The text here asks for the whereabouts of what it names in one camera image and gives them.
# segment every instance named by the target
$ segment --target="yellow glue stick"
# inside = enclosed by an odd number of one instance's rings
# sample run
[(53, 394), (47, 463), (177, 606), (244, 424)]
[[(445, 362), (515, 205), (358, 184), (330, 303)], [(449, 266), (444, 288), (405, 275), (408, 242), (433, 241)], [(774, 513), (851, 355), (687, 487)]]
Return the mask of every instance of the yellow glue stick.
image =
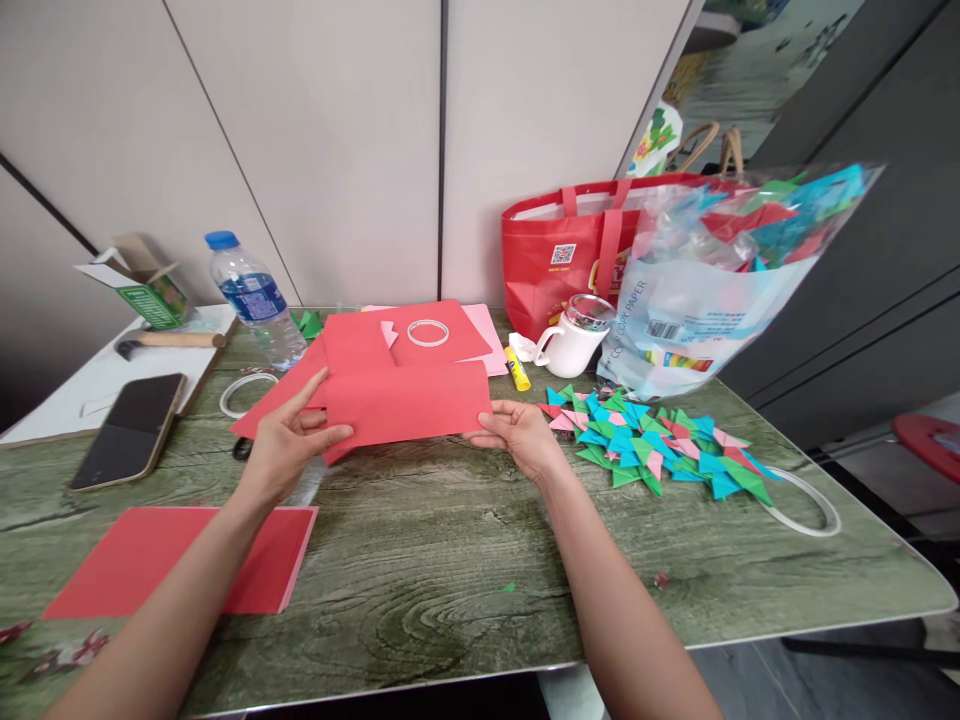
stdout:
[(523, 370), (523, 363), (517, 360), (517, 354), (509, 345), (503, 351), (507, 354), (507, 367), (510, 368), (510, 374), (513, 376), (513, 384), (517, 386), (517, 390), (520, 392), (529, 390), (530, 378)]

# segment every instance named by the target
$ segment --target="mug handle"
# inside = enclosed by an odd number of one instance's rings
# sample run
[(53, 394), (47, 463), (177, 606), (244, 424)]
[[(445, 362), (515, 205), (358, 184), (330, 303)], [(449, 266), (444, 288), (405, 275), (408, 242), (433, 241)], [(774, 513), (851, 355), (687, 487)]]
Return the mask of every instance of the mug handle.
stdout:
[(553, 326), (552, 328), (547, 328), (543, 331), (543, 335), (540, 336), (540, 342), (537, 343), (537, 354), (533, 358), (533, 364), (537, 367), (543, 367), (546, 365), (549, 360), (543, 354), (543, 348), (547, 344), (547, 340), (552, 338), (557, 333), (563, 334), (563, 328)]

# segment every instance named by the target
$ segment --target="white mug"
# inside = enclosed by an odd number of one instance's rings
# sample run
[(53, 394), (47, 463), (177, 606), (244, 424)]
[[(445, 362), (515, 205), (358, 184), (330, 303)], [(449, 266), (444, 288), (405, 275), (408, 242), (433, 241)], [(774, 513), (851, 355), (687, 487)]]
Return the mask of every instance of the white mug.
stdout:
[(597, 345), (610, 332), (610, 320), (616, 313), (610, 303), (596, 295), (574, 295), (560, 314), (560, 323), (540, 336), (534, 364), (546, 365), (557, 377), (576, 377), (587, 369)]

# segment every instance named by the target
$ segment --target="hammer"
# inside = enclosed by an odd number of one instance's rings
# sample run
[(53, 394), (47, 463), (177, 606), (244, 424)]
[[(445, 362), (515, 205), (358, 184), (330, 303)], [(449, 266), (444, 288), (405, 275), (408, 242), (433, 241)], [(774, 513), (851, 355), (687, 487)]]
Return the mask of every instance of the hammer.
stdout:
[(120, 336), (113, 349), (127, 362), (138, 347), (223, 347), (226, 338), (220, 333), (158, 333), (131, 330)]

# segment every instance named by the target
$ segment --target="red tote bag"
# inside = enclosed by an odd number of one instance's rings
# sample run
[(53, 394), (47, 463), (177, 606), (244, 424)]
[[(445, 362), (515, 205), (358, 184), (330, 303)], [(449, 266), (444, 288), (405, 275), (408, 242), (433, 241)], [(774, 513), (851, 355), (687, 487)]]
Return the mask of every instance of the red tote bag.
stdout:
[(507, 315), (534, 342), (556, 325), (567, 301), (593, 293), (614, 307), (642, 211), (642, 188), (702, 185), (690, 173), (591, 183), (523, 200), (500, 221)]

